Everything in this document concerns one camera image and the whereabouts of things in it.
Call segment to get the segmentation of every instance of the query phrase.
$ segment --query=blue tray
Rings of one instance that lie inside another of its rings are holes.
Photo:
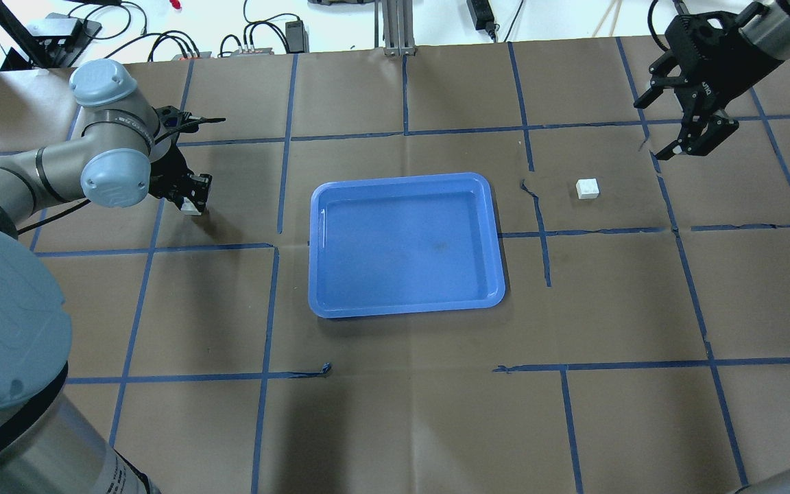
[[[481,309],[505,296],[477,173],[332,182],[310,209],[310,307],[353,317]]]

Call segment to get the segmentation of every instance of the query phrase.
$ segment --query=white cube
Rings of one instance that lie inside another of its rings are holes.
[[[596,178],[581,178],[575,184],[577,189],[577,199],[596,199],[599,197],[599,184],[596,183]]]

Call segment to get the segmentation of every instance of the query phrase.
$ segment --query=white floor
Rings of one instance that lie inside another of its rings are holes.
[[[219,53],[219,44],[226,34],[242,37],[245,25],[241,15],[242,0],[182,0],[182,9],[175,10],[169,0],[134,0],[148,13],[148,31],[179,29],[187,32],[202,51]],[[496,22],[504,38],[520,0],[490,0]],[[688,0],[691,12],[730,10],[739,12],[749,0]],[[6,1],[23,23],[44,18],[50,12],[67,13],[77,3],[63,0]],[[649,0],[525,0],[523,12],[514,26],[510,40],[557,40],[558,38],[589,38],[596,36],[631,36],[648,34],[646,15]],[[82,7],[75,15],[84,15],[92,7]],[[141,14],[131,9],[134,21],[125,34],[106,41],[95,41],[79,62],[105,56],[115,47],[140,34]],[[310,50],[313,52],[361,50],[373,48],[374,6],[313,5],[307,0],[249,0],[250,19],[265,19],[282,12],[294,12],[307,26]],[[675,9],[670,0],[661,0],[655,13],[655,26],[665,30]],[[115,34],[126,22],[123,10],[107,8],[93,16],[103,24],[99,36]],[[418,46],[489,43],[485,32],[474,31],[465,0],[414,0],[414,36]],[[0,40],[7,49],[14,46],[0,28]],[[120,62],[144,62],[154,38],[146,38],[114,56]],[[282,53],[278,40],[266,28],[255,32],[255,46],[273,47]],[[156,60],[167,60],[179,54],[176,44],[167,41],[158,48]],[[0,64],[3,53],[0,50]]]

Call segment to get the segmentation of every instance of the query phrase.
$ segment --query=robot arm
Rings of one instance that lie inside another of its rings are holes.
[[[670,49],[650,65],[650,87],[634,106],[647,108],[674,90],[681,131],[656,157],[706,156],[739,128],[727,104],[790,59],[790,0],[752,2],[739,14],[680,14],[665,36]],[[677,67],[680,74],[671,75]]]
[[[179,132],[201,123],[172,106],[154,109],[118,62],[94,60],[69,80],[85,121],[78,139],[0,158],[0,231],[56,204],[87,197],[128,207],[145,195],[166,197],[186,215],[201,215],[211,176],[194,175],[176,147]]]

